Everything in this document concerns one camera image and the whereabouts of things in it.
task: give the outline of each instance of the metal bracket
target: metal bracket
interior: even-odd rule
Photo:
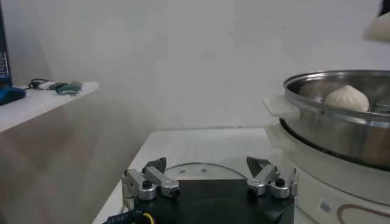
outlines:
[[[280,172],[272,164],[266,165],[260,173],[253,179],[247,180],[249,189],[253,190],[257,196],[265,194],[268,182],[276,180]]]
[[[288,196],[296,196],[298,194],[296,169],[294,169],[289,176],[287,183],[285,183],[284,179],[279,178],[271,183],[270,188],[271,194],[275,198],[288,198]]]
[[[126,170],[122,176],[123,199],[137,196],[140,200],[153,200],[156,197],[156,185],[146,180],[135,169]]]
[[[145,178],[159,186],[165,197],[177,198],[180,195],[179,182],[168,178],[154,166],[145,169]]]

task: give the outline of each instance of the white shelf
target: white shelf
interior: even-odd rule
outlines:
[[[0,106],[0,132],[60,107],[99,89],[97,82],[86,82],[74,96],[58,95],[49,90],[27,90],[25,98]]]

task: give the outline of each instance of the stainless steel pot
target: stainless steel pot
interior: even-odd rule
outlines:
[[[344,85],[367,96],[369,111],[323,104],[328,93]],[[284,88],[284,97],[264,103],[290,134],[338,158],[390,171],[390,71],[301,74],[285,80]]]

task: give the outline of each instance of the blue object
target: blue object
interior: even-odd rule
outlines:
[[[15,87],[0,89],[0,106],[22,99],[26,96],[26,90]]]

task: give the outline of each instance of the yellow cable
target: yellow cable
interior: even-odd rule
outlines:
[[[146,212],[145,212],[143,215],[144,215],[145,217],[147,217],[147,218],[149,219],[149,221],[151,221],[151,224],[155,224],[155,223],[154,223],[153,217],[152,217],[149,213],[146,213]]]

